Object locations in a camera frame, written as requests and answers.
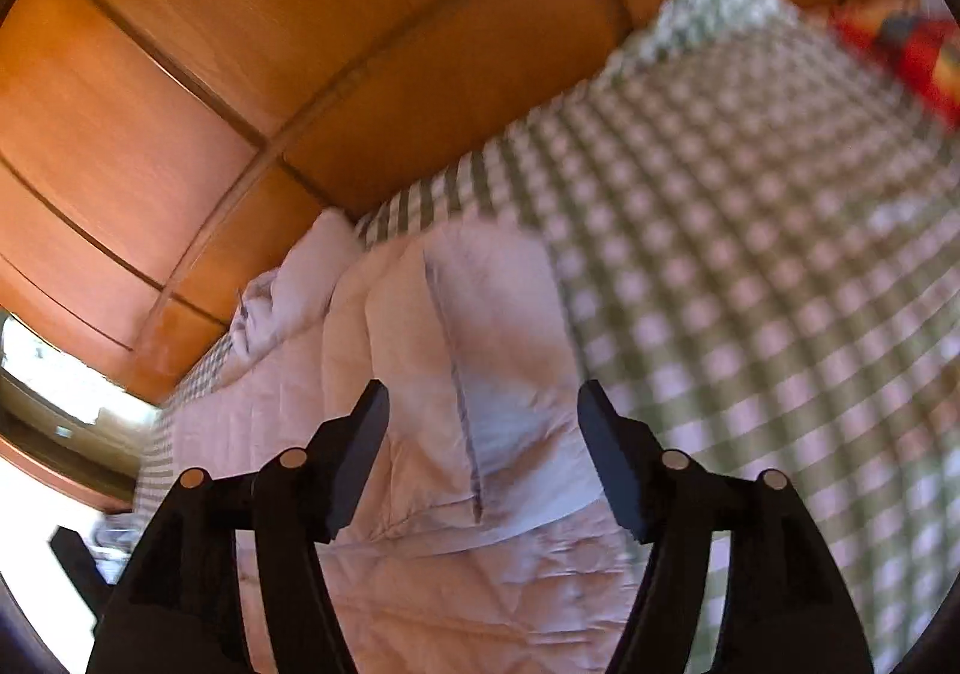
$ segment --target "bright window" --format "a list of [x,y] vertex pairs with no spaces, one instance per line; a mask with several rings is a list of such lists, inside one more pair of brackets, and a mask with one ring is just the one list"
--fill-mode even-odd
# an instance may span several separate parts
[[71,417],[93,425],[102,409],[131,425],[145,425],[157,409],[124,392],[93,368],[51,347],[16,318],[3,322],[3,369]]

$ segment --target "bed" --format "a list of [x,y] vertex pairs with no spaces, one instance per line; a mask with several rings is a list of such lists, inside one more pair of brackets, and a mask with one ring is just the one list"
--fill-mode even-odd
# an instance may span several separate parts
[[[889,670],[960,567],[960,142],[787,0],[668,0],[594,79],[365,216],[529,228],[585,377],[719,473],[793,477]],[[144,525],[173,481],[165,407]],[[645,553],[630,549],[642,565]],[[691,671],[709,668],[725,540]]]

